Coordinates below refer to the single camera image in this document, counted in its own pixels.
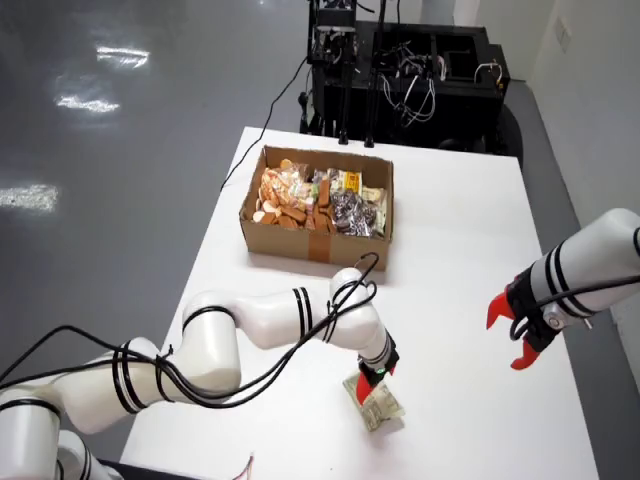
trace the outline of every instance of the white wall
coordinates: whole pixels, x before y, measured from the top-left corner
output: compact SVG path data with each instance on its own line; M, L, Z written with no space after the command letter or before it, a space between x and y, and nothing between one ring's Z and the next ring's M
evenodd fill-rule
M582 225L613 207L640 214L639 20L638 0L557 0L530 82ZM640 296L613 315L640 385Z
M453 6L453 23L462 27L473 27L478 18L480 0L457 0Z
M380 0L358 0L361 5L375 11L375 15L369 12L365 12L361 8L358 8L356 18L358 20L377 21L380 14ZM398 0L388 0L387 9L385 11L385 22L397 22ZM402 0L400 2L400 21L402 23L420 23L420 15L422 14L422 0Z
M483 26L502 45L511 78L529 80L554 0L456 0L456 25Z

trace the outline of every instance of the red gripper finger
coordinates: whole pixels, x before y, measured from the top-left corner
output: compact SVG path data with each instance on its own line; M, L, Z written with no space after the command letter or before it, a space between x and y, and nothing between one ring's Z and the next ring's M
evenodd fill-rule
M525 340L522 342L522 357L516 358L511 363L511 368L514 370L524 370L530 367L539 355L540 353L536 352L533 347L529 345L529 342Z
M364 403L372 390L373 388L371 388L371 385L369 385L369 382L361 373L358 377L358 385L356 386L356 398L358 402L360 402L360 405Z
M494 298L489 304L489 310L487 311L487 330L496 323L496 319L500 315L508 317L511 320L516 318L507 300L507 294L504 292Z

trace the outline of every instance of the gray floor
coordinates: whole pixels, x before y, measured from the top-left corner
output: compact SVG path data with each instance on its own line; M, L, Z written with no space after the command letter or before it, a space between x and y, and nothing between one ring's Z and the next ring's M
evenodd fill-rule
M426 23L450 18L448 0L426 3L440 5ZM0 365L61 323L162 342L242 128L262 124L302 60L305 12L299 0L0 2ZM297 130L303 82L272 128ZM548 249L577 221L531 92L514 83L507 102ZM567 344L601 478L636 478L640 400L603 317ZM66 336L21 372L98 352ZM87 443L117 459L130 424Z

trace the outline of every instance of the electrical outlet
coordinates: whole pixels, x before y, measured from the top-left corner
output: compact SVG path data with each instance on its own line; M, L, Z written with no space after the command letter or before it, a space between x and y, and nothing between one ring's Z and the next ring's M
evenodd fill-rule
M567 24L564 19L561 17L556 18L556 22L553 26L553 29L556 33L556 39L560 44L560 48L564 53L567 53L569 49L569 43L571 43L571 32L567 28Z

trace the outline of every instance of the black cable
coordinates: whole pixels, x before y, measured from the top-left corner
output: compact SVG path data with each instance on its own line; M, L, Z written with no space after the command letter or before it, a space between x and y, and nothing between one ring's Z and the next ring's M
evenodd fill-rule
M376 14L375 10L370 9L369 7L365 7L364 5L362 5L360 2L356 2L356 5L358 5L361 9L363 9L365 12L369 12L369 13L373 13L374 15Z
M309 77L311 76L311 70L313 69L313 65L309 67L309 71L307 72L307 79L304 82L304 93L309 96Z
M330 312L329 315L327 315L322 321L320 321L315 327L313 327L309 332L307 332L306 335L304 335L302 338L300 338L300 340L292 347L290 348L281 358L278 362L276 362L276 364L271 367L271 369L269 369L267 372L265 372L264 374L262 374L261 376L257 377L256 379L252 380L251 382L249 382L246 385L243 385L237 389L234 389L232 391L229 392L225 392L225 393L214 393L210 390L207 389L202 389L199 388L195 385L193 385L191 382L189 382L189 380L187 380L182 373L177 369L177 367L172 364L171 362L169 362L168 360L166 360L165 358L161 357L160 355L156 356L156 358L151 358L148 357L146 355L143 355L141 353L129 350L128 348L123 348L120 347L118 345L112 345L108 342L105 342L104 340L99 339L98 337L82 330L81 328L75 327L73 325L62 325L59 326L57 328L54 328L53 330L51 330L49 333L47 333L46 335L44 335L40 340L38 340L32 347L30 347L24 354L22 354L15 362L13 362L13 364L7 369L5 370L1 375L0 375L0 382L2 380L4 380L7 375L9 375L18 365L20 365L29 355L31 355L33 352L35 352L40 346L42 346L46 341L48 341L50 338L52 338L54 335L63 332L63 331L71 331L73 333L76 333L94 343L96 343L97 345L100 345L103 348L106 348L107 350L111 350L113 352L118 352L118 353L122 353L123 355L121 357L117 357L115 359L113 358L108 358L108 359L104 359L104 360L96 360L94 362L85 364L85 365L79 365L76 367L66 367L66 368L61 368L61 369L56 369L56 370L51 370L48 372L44 372L44 373L40 373L40 374L36 374L36 375L30 375L27 377L22 377L16 380L13 380L11 382L7 382L5 384L0 385L0 390L2 389L6 389L12 386L15 386L17 384L20 383L24 383L24 382L29 382L32 380L38 380L38 379L42 379L45 377L50 377L50 376L54 376L54 375L63 375L63 374L69 374L69 373L76 373L76 372L82 372L82 371L87 371L87 370L91 370L94 368L98 368L98 367L103 367L103 366L113 366L114 362L115 363L123 363L124 361L128 361L130 363L143 363L143 364L150 364L153 365L156 368L156 372L158 370L162 371L162 373L164 373L175 385L175 387L180 391L180 393L182 393L184 395L185 398L189 399L190 401L192 401L194 404L196 405L200 405L206 408L213 408L213 409L227 409L227 408L234 408L240 405L243 405L247 402L249 402L250 400L256 398L258 395L260 395L261 393L263 393L267 388L269 388L273 382L275 382L275 380L278 378L278 376L282 373L282 371L284 370L284 367L287 365L287 363L289 362L289 360L291 360L291 358L293 357L293 355L295 354L295 352L305 343L307 343L309 340L311 340L315 335L317 335L323 328L325 328L329 323L331 322L335 322L337 321L337 318L356 309L361 307L362 305L365 305L366 303L369 303L377 294L377 287L375 285L375 283L373 282L368 282L368 283L364 283L365 278L367 277L367 275L373 270L373 268L375 267L375 265L378 263L379 257L377 254L375 253L369 253L366 255L363 255L361 257L361 259L364 259L368 256L374 256L375 259L372 262L372 264L367 268L367 270L364 271L364 273L362 273L360 279L357 282L354 282L352 285L352 288L347 292L347 294L344 296L344 298L338 303L338 304L334 304L333 305L333 310ZM367 286L372 285L374 287L374 291L373 293L371 293L367 298L365 298L364 300L357 302L353 305L350 305L342 310L340 310L342 308L342 305L344 305L344 303L347 301L347 299L351 296L351 294L356 290L356 288L358 288L359 285L363 285L365 286L365 288ZM265 380L267 377L269 377L270 375L271 378L264 384L262 385L259 389L257 389L256 391L254 391L253 393L247 395L246 397L235 401L235 402L229 402L229 403L224 403L224 404L220 404L220 403L209 403L210 400L225 400L233 395L236 395L240 392L243 392L245 390L247 390L248 388L251 388L255 385L257 385L258 383L262 382L263 380Z
M258 137L258 139L253 142L249 148L247 148L247 151L244 152L244 155L242 155L242 158L240 159L240 161L238 163L235 164L235 166L231 169L231 171L229 172L229 175L227 175L227 178L224 179L224 182L222 182L222 185L220 186L220 191L222 191L222 189L224 188L224 186L227 184L227 182L229 181L229 179L231 178L231 175L233 175L233 172L236 171L236 169L242 164L242 162L244 162L244 159L247 157L247 154L249 153L249 151L251 151L251 149L258 143L260 142L260 140L262 140L262 137L264 136L264 132L267 129L267 126L269 125L269 121L271 120L271 115L273 114L273 106L276 104L276 102L278 100L280 100L280 98L282 98L282 96L285 94L285 92L287 91L287 89L291 86L291 84L295 81L296 78L298 78L298 73L300 73L300 70L302 69L302 66L305 64L305 62L307 61L307 57L305 56L304 59L302 60L302 62L300 62L300 65L298 66L298 69L296 70L295 75L293 76L293 78L291 80L289 80L289 83L287 83L287 85L284 87L284 89L280 92L280 94L275 98L275 100L273 102L271 102L271 106L269 107L269 115L267 116L267 121L264 122L264 127L262 127L262 132L260 132L260 137Z
M543 298L538 303L536 303L535 308L542 308L545 305L570 296L581 295L583 293L598 292L600 290L607 290L609 288L623 287L625 285L632 285L634 283L640 283L640 275L633 275L631 277L622 277L613 280L604 280L602 282L592 283L584 287L566 290L564 292L551 295L547 298Z
M631 277L622 277L613 280L604 280L602 282L592 283L584 287L573 288L543 298L535 304L533 309L541 309L544 306L558 300L562 300L563 298L581 295L583 293L599 292L601 290L607 290L609 288L623 287L625 285L633 285L635 283L640 283L640 275L633 275ZM516 319L511 323L511 326L509 328L509 337L514 341L519 340L529 330L529 328L533 327L535 327L535 325L529 322L527 318Z

